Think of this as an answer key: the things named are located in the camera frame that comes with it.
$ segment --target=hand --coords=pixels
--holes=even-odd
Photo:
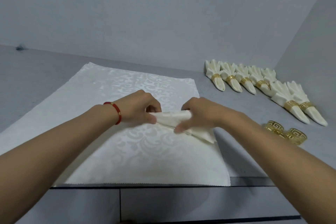
[[[122,121],[156,123],[156,117],[148,112],[161,112],[160,103],[150,94],[138,90],[114,102],[120,109]]]
[[[191,118],[176,126],[174,132],[182,133],[191,127],[221,127],[225,117],[234,113],[233,109],[224,107],[206,98],[191,98],[182,106],[182,110],[190,110]]]

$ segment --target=person's right hand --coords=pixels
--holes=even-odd
[[[221,127],[225,117],[237,112],[206,98],[191,98],[182,106],[182,110],[190,110],[191,118],[176,126],[174,132],[179,134],[191,127]]]

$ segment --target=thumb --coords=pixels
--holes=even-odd
[[[155,124],[156,123],[156,117],[154,115],[151,115],[151,114],[145,112],[144,122],[150,123],[150,124]]]
[[[183,131],[191,128],[193,126],[193,119],[190,118],[188,120],[185,120],[183,122],[181,122],[179,125],[176,126],[176,128],[174,129],[174,132],[176,134],[182,133]]]

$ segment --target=napkin being folded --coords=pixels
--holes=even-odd
[[[182,121],[191,118],[191,112],[189,110],[177,111],[177,112],[155,112],[151,113],[156,117],[156,122],[159,125],[174,129]],[[215,135],[210,128],[190,128],[184,131],[185,134],[204,139],[210,143],[216,141]]]

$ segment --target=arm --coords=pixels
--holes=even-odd
[[[205,98],[192,98],[190,120],[175,132],[197,126],[229,132],[263,168],[283,195],[308,223],[336,223],[336,170],[251,120]]]
[[[149,112],[160,103],[137,91],[114,102],[123,121],[156,123]],[[0,156],[0,220],[14,223],[52,186],[65,168],[97,137],[114,125],[119,115],[112,105],[96,105],[84,114],[19,145]]]

